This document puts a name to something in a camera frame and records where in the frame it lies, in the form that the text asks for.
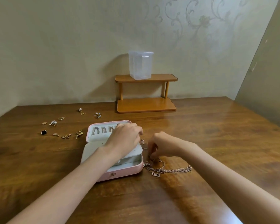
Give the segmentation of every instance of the pink jewelry box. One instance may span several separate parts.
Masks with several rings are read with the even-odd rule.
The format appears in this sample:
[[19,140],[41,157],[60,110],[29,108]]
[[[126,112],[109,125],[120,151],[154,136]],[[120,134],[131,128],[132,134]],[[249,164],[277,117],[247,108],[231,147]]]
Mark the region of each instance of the pink jewelry box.
[[[100,146],[103,146],[108,138],[110,137],[111,129],[110,127],[115,127],[119,123],[131,123],[128,120],[122,121],[113,121],[113,122],[103,122],[103,123],[95,123],[91,124],[88,127],[86,142],[87,144],[84,147],[81,163],[83,163],[88,157],[90,157],[93,152]],[[99,134],[97,130],[94,131],[95,127],[99,128]],[[128,176],[132,174],[139,173],[143,169],[143,157],[142,157],[142,147],[140,143],[124,158],[115,163],[112,167],[110,167],[107,172],[105,172],[98,180],[105,181],[109,179],[119,178],[123,176]]]

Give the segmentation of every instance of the floral wall pattern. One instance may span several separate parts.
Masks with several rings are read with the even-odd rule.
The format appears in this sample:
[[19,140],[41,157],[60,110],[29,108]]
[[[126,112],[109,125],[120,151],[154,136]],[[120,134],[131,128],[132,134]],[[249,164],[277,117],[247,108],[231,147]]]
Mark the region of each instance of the floral wall pattern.
[[[115,101],[114,76],[129,73],[129,50],[153,51],[153,72],[179,78],[171,98],[234,99],[277,2],[0,0],[0,114]],[[126,85],[124,96],[160,90]]]

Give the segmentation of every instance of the necklace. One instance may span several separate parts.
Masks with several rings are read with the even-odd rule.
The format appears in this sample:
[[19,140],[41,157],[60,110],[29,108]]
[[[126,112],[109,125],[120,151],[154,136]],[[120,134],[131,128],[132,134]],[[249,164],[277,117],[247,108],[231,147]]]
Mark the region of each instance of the necklace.
[[[141,140],[140,142],[141,145],[144,145],[144,139]],[[183,172],[183,173],[187,173],[187,172],[191,172],[191,165],[187,166],[186,168],[179,168],[179,169],[172,169],[172,170],[166,170],[164,169],[165,167],[165,163],[163,161],[160,160],[159,158],[159,162],[163,163],[163,166],[161,168],[153,168],[152,164],[150,164],[148,161],[146,161],[143,164],[143,168],[146,168],[146,170],[151,172],[152,176],[155,177],[160,177],[160,174],[164,174],[164,173],[178,173],[178,172]]]

